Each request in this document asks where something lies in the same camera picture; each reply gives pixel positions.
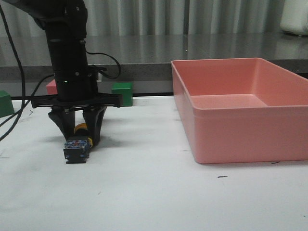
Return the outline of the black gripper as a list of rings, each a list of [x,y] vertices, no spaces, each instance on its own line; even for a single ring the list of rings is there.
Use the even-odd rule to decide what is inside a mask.
[[[83,110],[83,118],[93,146],[97,146],[101,139],[106,106],[121,107],[122,96],[98,92],[97,74],[103,73],[104,68],[87,66],[79,69],[59,69],[53,67],[52,70],[55,74],[57,94],[33,97],[32,107],[52,107],[48,116],[66,140],[74,135],[76,116],[75,112],[65,112],[64,108],[89,107]]]

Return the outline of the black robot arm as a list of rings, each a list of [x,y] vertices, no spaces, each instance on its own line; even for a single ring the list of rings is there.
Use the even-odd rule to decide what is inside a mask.
[[[82,110],[89,136],[93,145],[97,145],[107,106],[120,107],[122,96],[98,91],[97,74],[103,70],[88,65],[85,48],[88,12],[84,1],[10,0],[8,3],[31,15],[46,34],[57,94],[32,97],[32,107],[50,107],[49,118],[66,139],[74,135],[75,112]]]

